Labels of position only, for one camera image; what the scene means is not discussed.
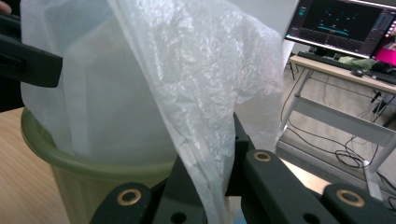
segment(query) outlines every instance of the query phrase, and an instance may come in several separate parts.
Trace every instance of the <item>white desk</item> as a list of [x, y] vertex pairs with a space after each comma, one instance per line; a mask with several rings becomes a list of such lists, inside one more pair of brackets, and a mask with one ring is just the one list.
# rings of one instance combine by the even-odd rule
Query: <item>white desk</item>
[[350, 75], [350, 71], [348, 70], [334, 67], [325, 63], [315, 62], [297, 55], [291, 57], [290, 61], [297, 64], [298, 66], [304, 67], [305, 73], [302, 74], [303, 81], [301, 82], [300, 86], [298, 86], [297, 92], [291, 101], [291, 105], [285, 114], [285, 118], [279, 127], [280, 135], [286, 130], [286, 123], [288, 122], [291, 113], [296, 111], [312, 119], [316, 119], [331, 125], [334, 128], [354, 134], [360, 138], [380, 145], [383, 147], [383, 149], [377, 153], [372, 163], [368, 165], [368, 161], [364, 162], [364, 164], [367, 165], [364, 171], [370, 195], [382, 200], [381, 190], [378, 186], [375, 172], [382, 162], [384, 162], [384, 160], [390, 155], [393, 149], [396, 148], [396, 132], [372, 122], [345, 114], [325, 105], [320, 105], [316, 102], [307, 100], [301, 96], [301, 91], [303, 90], [305, 82], [315, 71], [391, 94], [396, 94], [396, 88], [368, 77], [355, 77]]

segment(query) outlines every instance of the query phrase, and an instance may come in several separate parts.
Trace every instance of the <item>desk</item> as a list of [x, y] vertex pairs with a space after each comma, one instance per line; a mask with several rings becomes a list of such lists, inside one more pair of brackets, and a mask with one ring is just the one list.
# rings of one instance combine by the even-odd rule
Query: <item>desk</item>
[[279, 127], [279, 138], [287, 128], [286, 123], [289, 120], [291, 112], [297, 111], [312, 119], [319, 120], [333, 126], [334, 128], [354, 134], [360, 138], [380, 145], [381, 147], [383, 147], [383, 149], [377, 153], [372, 163], [368, 165], [368, 161], [364, 162], [364, 165], [366, 165], [364, 171], [370, 195], [379, 200], [382, 200], [382, 195], [377, 183], [375, 172], [382, 164], [382, 162], [390, 155], [393, 149], [396, 148], [396, 132], [376, 125], [374, 123], [368, 122], [366, 120], [350, 116], [325, 105], [320, 105], [316, 102], [307, 100], [301, 96], [301, 91], [304, 87], [305, 82], [315, 71], [348, 80], [357, 84], [361, 84], [373, 89], [377, 89], [379, 91], [384, 91], [390, 94], [396, 94], [396, 88], [389, 84], [376, 81], [368, 77], [355, 77], [353, 75], [350, 75], [350, 71], [348, 70], [334, 67], [325, 63], [315, 62], [306, 58], [299, 57], [297, 55], [291, 57], [290, 61], [298, 66], [305, 68], [306, 71], [302, 74], [303, 81], [301, 82], [300, 86], [298, 86], [297, 92], [295, 93], [291, 101], [291, 105], [285, 115], [285, 118], [283, 118], [283, 121]]
[[[0, 113], [0, 222], [68, 223], [50, 166], [21, 136], [21, 109]], [[329, 183], [285, 162], [309, 189], [322, 193]]]

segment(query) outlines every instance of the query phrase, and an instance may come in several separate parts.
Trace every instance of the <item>metal frame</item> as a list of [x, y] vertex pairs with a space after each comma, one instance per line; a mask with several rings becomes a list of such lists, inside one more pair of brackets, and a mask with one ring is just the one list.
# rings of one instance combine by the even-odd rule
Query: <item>metal frame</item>
[[343, 130], [348, 133], [352, 133], [360, 138], [380, 145], [381, 147], [383, 147], [383, 149], [377, 154], [377, 156], [375, 156], [371, 164], [369, 164], [368, 161], [365, 162], [364, 165], [366, 167], [364, 169], [364, 173], [370, 195], [382, 201], [381, 190], [379, 188], [375, 172], [378, 167], [385, 161], [385, 159], [390, 155], [390, 153], [394, 150], [394, 148], [396, 148], [396, 132], [379, 126], [377, 124], [368, 122], [366, 120], [352, 117], [341, 111], [332, 109], [325, 105], [320, 105], [302, 97], [301, 91], [303, 90], [306, 81], [311, 77], [315, 69], [304, 66], [302, 64], [298, 65], [306, 68], [306, 71], [305, 73], [302, 73], [303, 80], [297, 92], [294, 94], [291, 105], [286, 112], [286, 115], [283, 118], [281, 125], [279, 126], [279, 138], [286, 130], [286, 123], [288, 122], [291, 113], [293, 111], [296, 111], [312, 119], [316, 119], [328, 125], [331, 125], [334, 128]]

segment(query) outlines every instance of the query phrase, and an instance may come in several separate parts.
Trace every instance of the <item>bucket rim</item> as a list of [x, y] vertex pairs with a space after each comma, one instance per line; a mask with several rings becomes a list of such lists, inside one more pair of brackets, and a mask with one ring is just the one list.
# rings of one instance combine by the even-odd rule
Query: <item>bucket rim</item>
[[164, 162], [151, 165], [112, 165], [69, 155], [45, 140], [40, 134], [47, 131], [35, 119], [32, 112], [24, 108], [21, 115], [21, 133], [26, 145], [43, 161], [51, 166], [66, 170], [76, 175], [83, 175], [94, 179], [125, 180], [145, 182], [167, 176], [174, 162]]

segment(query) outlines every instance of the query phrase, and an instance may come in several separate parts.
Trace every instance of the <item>plastic bag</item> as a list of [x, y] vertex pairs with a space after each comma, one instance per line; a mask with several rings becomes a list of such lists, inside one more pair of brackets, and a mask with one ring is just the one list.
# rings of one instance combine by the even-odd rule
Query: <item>plastic bag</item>
[[177, 153], [106, 0], [21, 2], [22, 41], [64, 57], [59, 86], [22, 84], [26, 107], [60, 150], [110, 164], [171, 162]]
[[220, 0], [109, 0], [209, 223], [228, 223], [233, 112], [274, 150], [282, 92], [277, 32]]

